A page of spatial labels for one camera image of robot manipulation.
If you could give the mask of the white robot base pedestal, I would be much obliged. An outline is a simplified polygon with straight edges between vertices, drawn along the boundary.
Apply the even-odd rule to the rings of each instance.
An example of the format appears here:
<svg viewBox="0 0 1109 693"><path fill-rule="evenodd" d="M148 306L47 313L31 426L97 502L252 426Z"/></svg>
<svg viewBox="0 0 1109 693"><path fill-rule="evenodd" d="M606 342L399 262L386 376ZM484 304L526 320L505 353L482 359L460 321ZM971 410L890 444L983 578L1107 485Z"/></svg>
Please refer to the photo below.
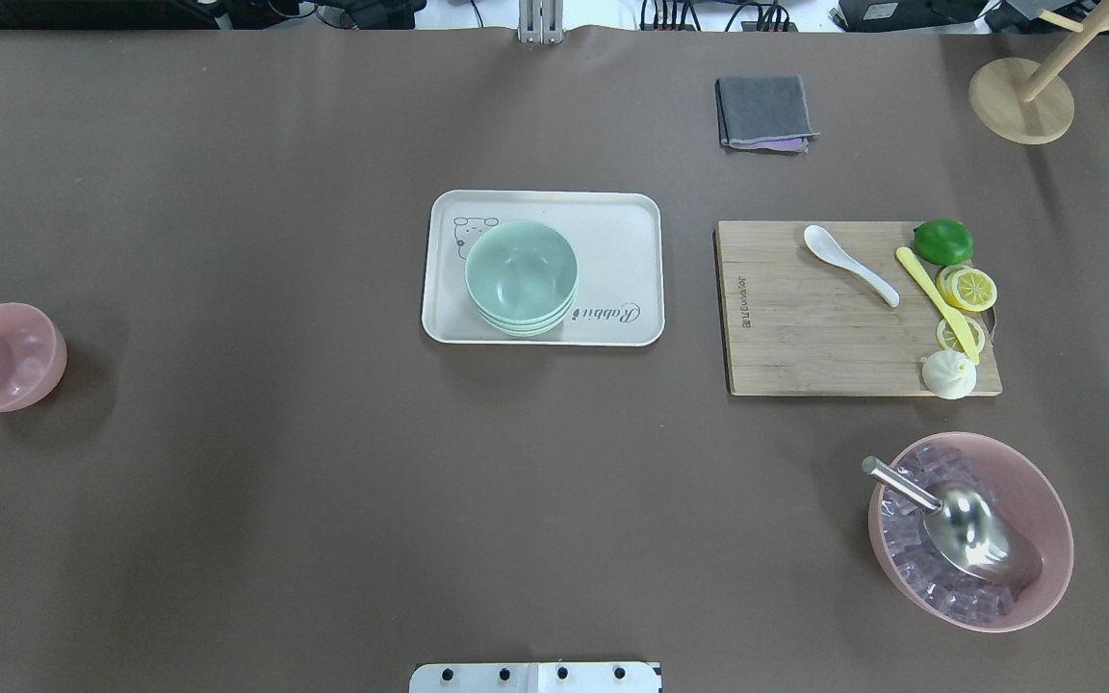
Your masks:
<svg viewBox="0 0 1109 693"><path fill-rule="evenodd" d="M428 663L409 692L661 692L660 666L643 661Z"/></svg>

